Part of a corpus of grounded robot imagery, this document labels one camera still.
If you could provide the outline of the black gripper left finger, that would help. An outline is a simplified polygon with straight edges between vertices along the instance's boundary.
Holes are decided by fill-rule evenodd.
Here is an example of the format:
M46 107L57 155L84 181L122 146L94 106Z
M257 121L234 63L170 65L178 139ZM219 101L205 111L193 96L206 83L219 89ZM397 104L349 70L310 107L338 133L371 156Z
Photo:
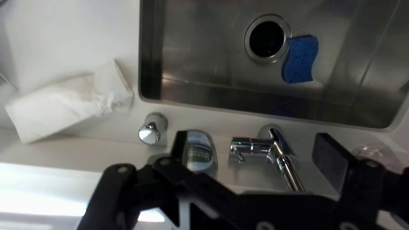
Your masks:
M150 208L190 230L274 230L268 197L238 196L209 175L192 173L185 165L187 147L188 133L182 130L172 153L154 164L105 169L77 230L133 230Z

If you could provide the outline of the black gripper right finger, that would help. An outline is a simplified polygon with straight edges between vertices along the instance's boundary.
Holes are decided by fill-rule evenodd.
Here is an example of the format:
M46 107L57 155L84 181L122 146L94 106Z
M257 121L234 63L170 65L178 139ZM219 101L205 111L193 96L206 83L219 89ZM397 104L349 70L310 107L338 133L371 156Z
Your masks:
M328 133L317 133L312 160L340 194L334 225L356 230L381 230L380 211L388 211L403 227L409 225L409 170L389 170L380 161L358 157Z

